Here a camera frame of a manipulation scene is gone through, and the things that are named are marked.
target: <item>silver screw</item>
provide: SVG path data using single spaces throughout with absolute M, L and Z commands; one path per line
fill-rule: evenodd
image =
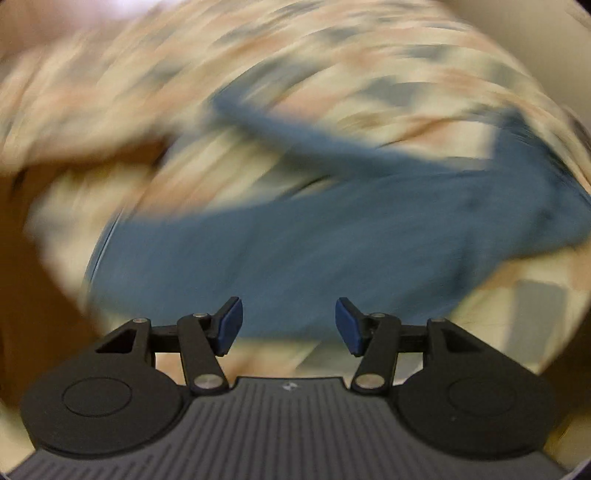
M 376 388 L 382 387 L 386 381 L 378 374 L 363 374 L 355 379 L 355 383 L 358 387 L 366 390 L 375 390 Z
M 203 390 L 213 390 L 222 386 L 223 379 L 219 375 L 203 374 L 193 380 L 193 383 L 196 387 L 202 388 Z

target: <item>blue cloth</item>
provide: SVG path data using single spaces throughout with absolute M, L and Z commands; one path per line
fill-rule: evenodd
M 241 336 L 335 340 L 338 297 L 424 323 L 449 314 L 503 260 L 591 230 L 588 195 L 513 110 L 486 168 L 455 171 L 273 118 L 231 90 L 214 106 L 341 182 L 224 212 L 119 219 L 89 265 L 92 303 L 161 325 L 236 295 Z

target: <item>patterned bedsheet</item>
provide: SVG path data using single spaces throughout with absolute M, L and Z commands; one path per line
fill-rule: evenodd
M 207 99 L 236 79 L 255 86 L 250 100 L 262 108 L 456 168 L 487 160 L 499 112 L 515 106 L 591 192 L 589 153 L 566 113 L 513 57 L 431 0 L 192 0 L 30 51 L 4 75 L 5 171 L 178 138 L 155 174 L 123 166 L 67 176 L 38 204 L 31 228 L 75 295 L 120 208 L 174 215 L 330 183 L 212 115 Z M 539 370 L 573 334 L 590 293 L 586 243 L 506 262 L 452 319 Z

